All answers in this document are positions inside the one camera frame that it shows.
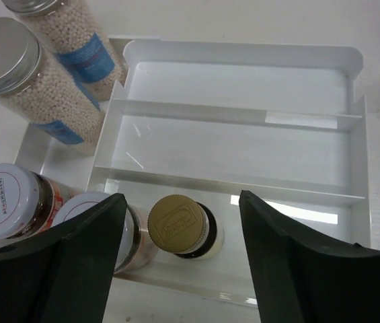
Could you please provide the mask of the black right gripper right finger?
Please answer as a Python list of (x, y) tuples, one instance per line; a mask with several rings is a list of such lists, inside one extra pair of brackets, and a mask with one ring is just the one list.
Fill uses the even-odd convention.
[(343, 242), (239, 196), (263, 322), (380, 322), (380, 250)]

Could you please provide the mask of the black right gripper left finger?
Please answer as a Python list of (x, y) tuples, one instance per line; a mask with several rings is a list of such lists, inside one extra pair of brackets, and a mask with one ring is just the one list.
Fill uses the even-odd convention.
[(0, 322), (102, 322), (125, 215), (116, 193), (0, 248)]

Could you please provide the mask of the spice jar white red lid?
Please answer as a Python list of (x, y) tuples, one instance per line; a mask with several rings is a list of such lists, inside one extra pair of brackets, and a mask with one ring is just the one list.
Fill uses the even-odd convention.
[[(70, 220), (109, 197), (105, 192), (84, 192), (67, 201), (55, 215), (52, 225)], [(128, 205), (114, 272), (116, 274), (141, 268), (158, 252), (147, 229), (148, 212)]]

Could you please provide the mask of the small yellow label bottle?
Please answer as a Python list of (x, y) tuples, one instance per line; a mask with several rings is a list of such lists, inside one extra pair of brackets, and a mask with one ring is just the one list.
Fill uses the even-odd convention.
[(225, 240), (223, 226), (212, 211), (181, 194), (165, 196), (154, 204), (147, 229), (159, 249), (182, 259), (212, 258)]

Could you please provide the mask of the tall jar silver lid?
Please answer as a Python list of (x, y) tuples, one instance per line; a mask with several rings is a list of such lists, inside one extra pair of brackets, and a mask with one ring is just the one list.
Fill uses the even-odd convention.
[(10, 17), (0, 17), (0, 104), (79, 153), (95, 153), (105, 117), (98, 101)]

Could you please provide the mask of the small bottle blue label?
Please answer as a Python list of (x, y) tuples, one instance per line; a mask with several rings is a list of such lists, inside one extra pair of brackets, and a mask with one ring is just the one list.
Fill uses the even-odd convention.
[(4, 1), (98, 101), (110, 99), (127, 70), (86, 1)]

